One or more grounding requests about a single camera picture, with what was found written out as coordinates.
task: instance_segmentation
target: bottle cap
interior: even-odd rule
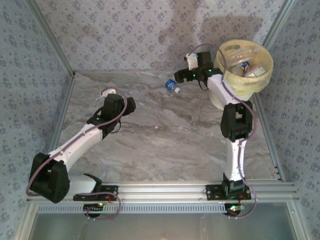
[[[174,90],[177,94],[179,94],[181,92],[181,89],[179,87],[177,87],[175,90]]]

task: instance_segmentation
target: gray marble table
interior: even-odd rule
[[[75,76],[75,85],[59,144],[76,134],[103,105],[100,91],[118,87],[136,102],[122,117],[116,134],[87,151],[70,174],[93,174],[105,182],[219,181],[226,166],[226,140],[220,131],[222,111],[198,83],[181,85],[181,94],[164,87],[168,72],[109,72]],[[245,149],[247,179],[275,178],[268,146],[259,124]]]

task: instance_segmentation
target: wall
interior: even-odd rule
[[[297,0],[271,49],[274,72],[260,94],[283,169],[295,181],[320,239],[320,2]]]
[[[0,1],[0,239],[12,239],[33,157],[47,151],[67,74],[23,0]]]
[[[284,0],[37,2],[72,67],[95,70],[178,69],[199,43],[262,43]]]

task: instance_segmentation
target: black mount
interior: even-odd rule
[[[225,174],[223,174],[223,181],[221,184],[206,185],[205,193],[208,201],[241,200],[240,195],[246,200],[251,199],[250,189],[242,180],[230,181]]]
[[[224,213],[224,215],[226,216],[230,216],[230,217],[237,217],[241,210],[230,210],[231,207],[234,207],[235,204],[234,203],[225,203],[224,204],[224,208],[226,209],[227,212]]]
[[[251,109],[251,101],[245,102]],[[237,139],[246,139],[252,131],[252,115],[242,103],[224,106],[221,119],[222,135],[235,142]]]
[[[93,204],[84,204],[83,211],[86,212],[84,215],[88,215],[90,218],[95,219],[101,215],[101,213],[88,213],[87,211],[95,211],[95,212],[102,212],[104,210],[104,206],[98,203]]]
[[[110,93],[104,99],[104,104],[99,108],[86,123],[99,125],[106,123],[116,116],[118,116],[125,107],[124,99],[118,95]],[[132,97],[127,98],[127,107],[122,116],[129,115],[133,113],[136,109],[136,103]],[[108,134],[110,134],[115,126],[120,122],[120,118],[108,125],[99,127],[102,130],[102,139],[104,139]],[[35,173],[35,171],[40,167],[40,165],[49,159],[49,155],[38,153],[32,162],[30,178]],[[118,194],[118,186],[102,186],[101,180],[86,174],[87,176],[93,178],[96,181],[94,188],[94,193],[97,192],[112,192]],[[44,198],[50,200],[53,203],[60,202],[68,193],[70,188],[70,181],[68,178],[67,167],[63,161],[51,160],[44,168],[40,170],[38,175],[35,177],[34,181],[30,186],[30,190],[43,196]],[[85,196],[86,201],[102,201],[110,198],[111,201],[116,201],[114,196],[106,195],[96,195],[96,196]]]
[[[245,103],[252,109],[251,101]],[[252,131],[252,115],[242,103],[229,103],[224,106],[220,127],[222,135],[233,143],[246,139]],[[230,181],[225,174],[221,184],[207,185],[205,192],[207,200],[240,200],[240,196],[251,199],[250,189],[242,180]]]
[[[49,155],[38,153],[32,162],[30,177],[49,159]],[[35,177],[30,190],[40,194],[53,203],[58,203],[67,195],[70,188],[67,167],[63,161],[51,160]]]
[[[92,178],[95,180],[95,186],[92,190],[92,193],[101,193],[101,192],[109,192],[113,193],[115,195],[118,195],[118,189],[119,187],[117,185],[102,185],[102,181],[97,178],[96,176],[93,176],[91,174],[85,173],[84,175]],[[115,196],[109,195],[109,194],[99,194],[99,195],[93,195],[93,196],[85,196],[85,195],[79,195],[76,194],[73,196],[73,201],[117,201],[117,198]]]
[[[124,99],[118,95],[110,93],[104,99],[104,104],[100,107],[93,116],[86,121],[87,124],[99,125],[106,123],[116,116],[118,116],[125,107]],[[136,103],[133,97],[127,98],[127,107],[122,116],[129,115],[133,113],[136,109]],[[120,122],[120,118],[108,125],[100,126],[99,129],[102,130],[102,139],[104,139],[108,134],[110,134],[114,129],[115,126]]]
[[[185,80],[187,82],[197,80],[203,82],[207,87],[209,77],[216,74],[222,74],[219,68],[214,68],[214,64],[211,60],[211,53],[209,51],[198,52],[196,56],[198,59],[198,67],[192,70],[185,68],[177,71],[174,74],[174,79],[177,83],[182,84]]]

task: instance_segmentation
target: robotic arm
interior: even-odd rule
[[[183,83],[185,80],[187,82],[196,80],[199,85],[200,82],[203,82],[208,89],[214,92],[224,107],[220,128],[222,135],[226,138],[227,164],[222,183],[206,186],[207,199],[240,200],[241,195],[246,199],[251,199],[249,187],[243,183],[239,170],[244,177],[244,151],[246,138],[252,131],[253,117],[243,104],[232,97],[237,94],[231,87],[228,84],[223,86],[221,81],[223,73],[219,68],[213,68],[214,64],[209,51],[187,54],[184,59],[188,62],[188,68],[177,71],[174,74],[175,80],[178,83]],[[245,103],[252,109],[250,101]]]
[[[218,68],[213,68],[210,52],[187,54],[185,59],[188,61],[189,68],[177,71],[174,74],[175,80],[178,83],[183,83],[184,80],[187,82],[193,80],[197,80],[199,83],[203,82],[206,87],[215,93],[224,106],[220,127],[222,135],[226,138],[227,167],[221,184],[206,186],[207,199],[240,200],[242,195],[249,200],[251,199],[249,187],[245,185],[239,169],[244,176],[245,139],[252,131],[252,115],[247,108],[238,103],[226,91],[221,82],[222,72]],[[226,84],[226,87],[233,96],[236,96],[228,84]],[[250,101],[245,103],[252,108]],[[68,176],[68,171],[89,148],[103,140],[115,129],[118,123],[121,123],[119,118],[110,124],[106,124],[119,116],[124,107],[124,99],[120,95],[109,93],[104,99],[103,106],[93,114],[74,137],[49,154],[37,154],[33,159],[30,178],[39,171],[40,166],[51,156],[57,156],[38,172],[32,183],[29,183],[29,189],[53,203],[60,202],[70,188],[80,190],[82,193],[114,192],[112,189],[104,189],[101,180],[92,175],[85,174],[71,178]],[[123,116],[133,113],[135,109],[135,101],[132,97],[129,97]],[[83,196],[77,199],[77,201],[81,200],[83,200]]]
[[[85,174],[85,176],[78,177],[76,181],[70,181],[68,171],[89,148],[102,141],[110,134],[115,129],[115,126],[118,123],[121,123],[121,118],[107,125],[96,126],[116,118],[123,111],[124,107],[125,102],[120,95],[109,93],[104,99],[103,106],[93,114],[84,127],[74,137],[48,154],[38,153],[33,159],[30,177],[43,162],[50,158],[50,156],[61,152],[61,154],[40,170],[32,182],[30,190],[53,203],[60,202],[67,195],[72,185],[75,187],[74,185],[80,184],[81,192],[91,193],[97,186],[97,182],[99,181],[98,178]],[[129,97],[127,99],[127,107],[122,116],[133,113],[135,109],[135,101],[132,97]],[[63,151],[67,145],[70,146],[67,150]]]

